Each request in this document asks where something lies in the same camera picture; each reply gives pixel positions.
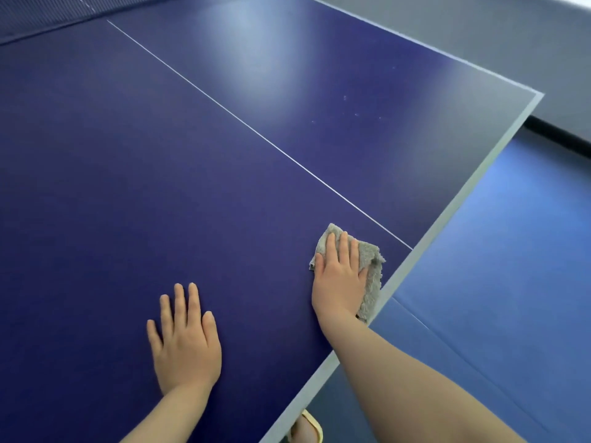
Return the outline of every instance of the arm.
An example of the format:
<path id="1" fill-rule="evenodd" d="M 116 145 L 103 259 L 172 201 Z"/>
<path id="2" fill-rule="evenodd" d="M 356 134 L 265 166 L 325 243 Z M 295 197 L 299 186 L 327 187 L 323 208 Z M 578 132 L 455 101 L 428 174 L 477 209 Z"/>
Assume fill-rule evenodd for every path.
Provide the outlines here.
<path id="1" fill-rule="evenodd" d="M 222 369 L 222 349 L 211 312 L 201 317 L 199 293 L 174 286 L 174 320 L 167 295 L 160 297 L 160 339 L 153 320 L 147 324 L 154 369 L 164 397 L 121 443 L 185 443 L 205 410 Z"/>
<path id="2" fill-rule="evenodd" d="M 386 342 L 355 318 L 367 272 L 359 247 L 329 235 L 326 263 L 317 254 L 312 303 L 381 442 L 522 442 L 473 396 L 440 373 Z"/>

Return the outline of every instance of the towel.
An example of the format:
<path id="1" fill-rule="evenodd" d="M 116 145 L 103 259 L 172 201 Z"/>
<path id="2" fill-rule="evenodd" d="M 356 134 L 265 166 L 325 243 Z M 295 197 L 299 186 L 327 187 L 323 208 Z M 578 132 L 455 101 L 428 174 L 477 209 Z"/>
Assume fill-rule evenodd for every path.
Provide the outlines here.
<path id="1" fill-rule="evenodd" d="M 322 234 L 316 245 L 316 253 L 320 253 L 326 257 L 326 238 L 330 233 L 334 233 L 336 236 L 336 249 L 339 251 L 339 240 L 343 230 L 338 228 L 334 224 L 330 224 L 326 231 Z M 349 235 L 349 248 L 351 248 L 351 241 L 354 238 Z M 369 267 L 368 279 L 365 283 L 365 295 L 361 302 L 357 317 L 367 323 L 370 318 L 373 317 L 373 310 L 375 308 L 376 301 L 380 295 L 380 289 L 382 288 L 382 263 L 386 260 L 380 255 L 380 248 L 376 245 L 369 244 L 363 241 L 359 241 L 359 272 Z M 310 261 L 310 270 L 314 270 L 316 263 L 316 254 Z"/>

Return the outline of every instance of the blue floor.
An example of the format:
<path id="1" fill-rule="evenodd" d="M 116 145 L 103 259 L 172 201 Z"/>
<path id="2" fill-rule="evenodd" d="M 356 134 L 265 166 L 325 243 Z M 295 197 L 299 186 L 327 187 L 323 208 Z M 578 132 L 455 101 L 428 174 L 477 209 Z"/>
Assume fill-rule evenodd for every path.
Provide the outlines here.
<path id="1" fill-rule="evenodd" d="M 590 269 L 591 161 L 521 131 L 372 327 L 528 441 L 589 441 Z M 374 441 L 342 369 L 309 410 Z"/>

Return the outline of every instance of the gray wall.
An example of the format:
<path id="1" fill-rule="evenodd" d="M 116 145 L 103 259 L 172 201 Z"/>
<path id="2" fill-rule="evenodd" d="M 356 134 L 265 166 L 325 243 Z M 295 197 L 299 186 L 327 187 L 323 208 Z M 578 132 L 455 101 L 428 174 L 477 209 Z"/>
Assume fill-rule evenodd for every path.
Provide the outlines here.
<path id="1" fill-rule="evenodd" d="M 557 0 L 324 0 L 546 94 L 534 115 L 591 141 L 591 10 Z"/>

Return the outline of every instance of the table tennis net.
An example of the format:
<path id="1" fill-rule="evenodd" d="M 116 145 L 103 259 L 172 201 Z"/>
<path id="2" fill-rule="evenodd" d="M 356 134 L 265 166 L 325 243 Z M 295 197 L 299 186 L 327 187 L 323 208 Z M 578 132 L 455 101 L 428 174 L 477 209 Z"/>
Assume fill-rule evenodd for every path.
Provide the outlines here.
<path id="1" fill-rule="evenodd" d="M 0 44 L 157 0 L 0 0 Z"/>

